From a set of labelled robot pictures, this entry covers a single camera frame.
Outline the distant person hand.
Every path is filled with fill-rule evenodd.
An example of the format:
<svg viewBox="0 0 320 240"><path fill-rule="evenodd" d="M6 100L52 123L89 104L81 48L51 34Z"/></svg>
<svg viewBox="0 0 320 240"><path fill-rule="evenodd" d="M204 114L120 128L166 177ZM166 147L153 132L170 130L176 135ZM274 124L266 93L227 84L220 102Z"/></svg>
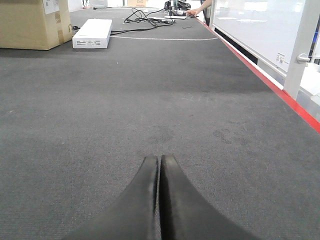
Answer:
<svg viewBox="0 0 320 240"><path fill-rule="evenodd" d="M189 9L185 12L188 17L196 17L202 10L200 8Z"/></svg>

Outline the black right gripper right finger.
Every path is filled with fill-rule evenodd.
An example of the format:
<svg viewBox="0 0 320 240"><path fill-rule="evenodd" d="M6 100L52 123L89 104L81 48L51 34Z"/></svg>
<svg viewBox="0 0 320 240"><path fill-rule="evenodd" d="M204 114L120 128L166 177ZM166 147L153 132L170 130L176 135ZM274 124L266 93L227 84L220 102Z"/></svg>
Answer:
<svg viewBox="0 0 320 240"><path fill-rule="evenodd" d="M174 155L162 155L159 215L164 240L255 240L219 213L192 185Z"/></svg>

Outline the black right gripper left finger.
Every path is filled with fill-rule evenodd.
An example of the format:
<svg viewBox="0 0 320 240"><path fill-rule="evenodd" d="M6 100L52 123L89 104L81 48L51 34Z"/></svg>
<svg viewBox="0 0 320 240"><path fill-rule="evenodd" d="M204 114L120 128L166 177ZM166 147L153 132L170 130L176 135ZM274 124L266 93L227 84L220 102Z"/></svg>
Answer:
<svg viewBox="0 0 320 240"><path fill-rule="evenodd" d="M146 156L126 189L101 214L65 240L152 240L155 228L159 161Z"/></svg>

